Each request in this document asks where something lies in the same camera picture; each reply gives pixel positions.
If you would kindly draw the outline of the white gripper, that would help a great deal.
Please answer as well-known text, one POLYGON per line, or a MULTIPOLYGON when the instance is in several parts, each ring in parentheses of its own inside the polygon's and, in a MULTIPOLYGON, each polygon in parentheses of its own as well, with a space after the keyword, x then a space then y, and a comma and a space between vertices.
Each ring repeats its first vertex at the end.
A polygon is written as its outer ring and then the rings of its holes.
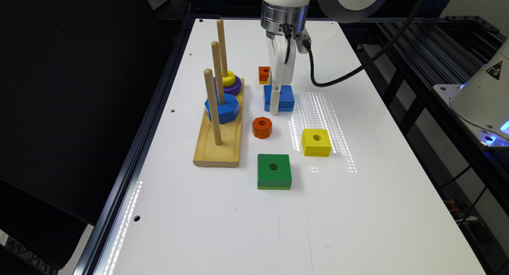
POLYGON ((287 39, 283 34, 266 32, 270 58, 270 77, 272 88, 270 96, 270 113, 276 115, 279 108, 281 85, 289 85, 293 79, 296 53, 307 53, 305 42, 311 43, 307 29, 287 39))

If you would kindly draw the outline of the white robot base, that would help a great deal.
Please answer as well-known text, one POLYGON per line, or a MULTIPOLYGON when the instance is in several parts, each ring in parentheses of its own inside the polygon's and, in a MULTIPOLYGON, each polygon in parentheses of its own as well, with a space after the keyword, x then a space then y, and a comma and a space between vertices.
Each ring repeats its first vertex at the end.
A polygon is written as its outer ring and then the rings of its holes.
POLYGON ((508 43, 466 83, 433 87, 485 149, 508 147, 508 43))

